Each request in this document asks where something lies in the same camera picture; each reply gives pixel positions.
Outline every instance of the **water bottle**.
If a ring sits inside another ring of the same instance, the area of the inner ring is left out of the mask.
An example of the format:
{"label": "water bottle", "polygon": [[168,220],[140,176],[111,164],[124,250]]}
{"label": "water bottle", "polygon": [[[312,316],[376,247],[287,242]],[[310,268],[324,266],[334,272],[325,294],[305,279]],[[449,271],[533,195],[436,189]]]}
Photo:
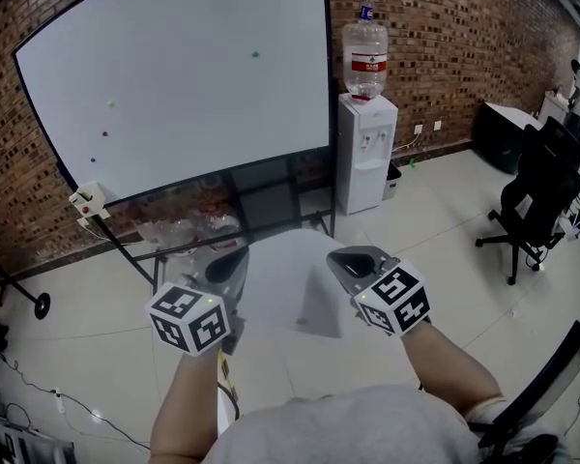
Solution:
{"label": "water bottle", "polygon": [[359,22],[343,29],[344,83],[352,98],[367,102],[385,89],[389,36],[373,18],[374,0],[363,0]]}

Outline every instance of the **brick wall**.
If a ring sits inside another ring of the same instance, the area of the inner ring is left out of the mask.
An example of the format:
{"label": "brick wall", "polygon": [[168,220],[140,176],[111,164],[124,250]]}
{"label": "brick wall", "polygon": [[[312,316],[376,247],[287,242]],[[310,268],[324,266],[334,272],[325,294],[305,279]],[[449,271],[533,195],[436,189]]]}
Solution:
{"label": "brick wall", "polygon": [[[331,0],[334,74],[342,77],[341,28],[359,16],[361,0]],[[469,139],[479,105],[527,112],[543,94],[572,83],[580,32],[556,0],[376,0],[375,19],[389,30],[384,96],[399,107],[398,154]],[[340,90],[344,91],[343,81]],[[434,121],[442,120],[440,131]]]}
{"label": "brick wall", "polygon": [[[93,242],[75,222],[71,193],[19,85],[11,52],[73,0],[0,0],[0,262],[19,271]],[[468,138],[479,102],[537,110],[543,92],[570,82],[578,31],[555,0],[379,0],[391,36],[386,96],[400,108],[396,144],[418,122],[443,120],[417,147]],[[335,74],[341,27],[359,0],[332,0]],[[219,199],[223,189],[192,183],[134,203],[148,218]],[[117,233],[132,230],[125,206],[112,209]]]}

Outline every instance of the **red label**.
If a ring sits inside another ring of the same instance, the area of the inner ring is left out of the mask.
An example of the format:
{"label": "red label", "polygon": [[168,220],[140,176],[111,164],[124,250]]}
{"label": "red label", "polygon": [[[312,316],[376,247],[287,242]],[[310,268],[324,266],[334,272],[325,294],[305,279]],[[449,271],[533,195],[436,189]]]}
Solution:
{"label": "red label", "polygon": [[387,62],[352,62],[352,70],[359,73],[379,73],[387,70]]}

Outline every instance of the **trash can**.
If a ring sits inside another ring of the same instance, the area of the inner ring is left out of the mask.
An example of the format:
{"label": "trash can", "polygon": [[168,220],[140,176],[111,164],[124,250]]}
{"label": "trash can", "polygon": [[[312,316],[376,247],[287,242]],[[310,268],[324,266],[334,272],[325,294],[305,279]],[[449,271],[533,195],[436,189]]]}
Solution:
{"label": "trash can", "polygon": [[383,193],[383,201],[386,199],[391,199],[395,196],[397,183],[399,182],[401,176],[402,173],[395,165],[393,165],[393,162],[390,161],[389,170],[387,171],[387,182],[385,183],[385,192]]}

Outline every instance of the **whiteboard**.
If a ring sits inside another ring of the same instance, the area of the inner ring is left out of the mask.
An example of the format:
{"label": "whiteboard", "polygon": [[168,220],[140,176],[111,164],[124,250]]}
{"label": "whiteboard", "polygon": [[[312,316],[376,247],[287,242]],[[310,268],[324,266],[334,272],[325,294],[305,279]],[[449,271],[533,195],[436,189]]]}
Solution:
{"label": "whiteboard", "polygon": [[14,57],[108,202],[329,144],[325,0],[84,0]]}

